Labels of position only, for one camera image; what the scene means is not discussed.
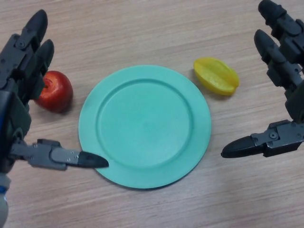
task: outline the table surface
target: table surface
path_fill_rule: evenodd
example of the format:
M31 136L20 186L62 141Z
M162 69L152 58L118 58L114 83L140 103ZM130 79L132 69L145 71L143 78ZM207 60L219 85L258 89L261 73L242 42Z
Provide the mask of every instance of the table surface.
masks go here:
M52 70L71 80L69 113L51 114L30 104L28 143L37 138L80 148L80 109L92 88L110 73L138 64L172 68L190 78L212 114L209 148L198 166L163 189L125 189L94 170L34 169L17 162L7 198L7 228L196 228L303 227L302 149L264 158L223 159L222 148L239 137L288 119L282 88L266 75L253 36L269 33L257 11L259 0L0 0L0 43L40 8L48 13L45 38L55 43ZM304 19L302 0L284 1ZM193 75L199 57L220 58L239 74L231 98L204 89Z

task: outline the plate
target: plate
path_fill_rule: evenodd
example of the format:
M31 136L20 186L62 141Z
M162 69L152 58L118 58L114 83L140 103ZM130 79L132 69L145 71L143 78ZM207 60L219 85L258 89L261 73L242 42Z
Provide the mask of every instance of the plate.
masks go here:
M140 65L102 80L79 118L84 151L109 161L97 169L130 188L171 184L189 173L205 153L211 134L206 100L185 76Z

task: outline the apple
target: apple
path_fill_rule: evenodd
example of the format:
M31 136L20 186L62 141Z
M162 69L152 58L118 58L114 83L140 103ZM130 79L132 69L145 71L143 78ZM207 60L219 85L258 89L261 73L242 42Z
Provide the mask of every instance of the apple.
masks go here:
M48 71L43 81L45 86L35 103L50 112L65 111L73 98L73 88L67 76L59 71Z

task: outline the screw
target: screw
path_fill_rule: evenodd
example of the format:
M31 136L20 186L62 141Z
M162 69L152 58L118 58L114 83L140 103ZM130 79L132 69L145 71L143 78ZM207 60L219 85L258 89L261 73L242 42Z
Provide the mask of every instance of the screw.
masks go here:
M272 132L272 133L269 134L269 137L272 138L272 139L275 139L275 138L277 138L277 133Z
M22 47L24 47L24 46L25 46L25 43L24 43L23 41L20 41L20 42L19 42L19 47L22 48Z

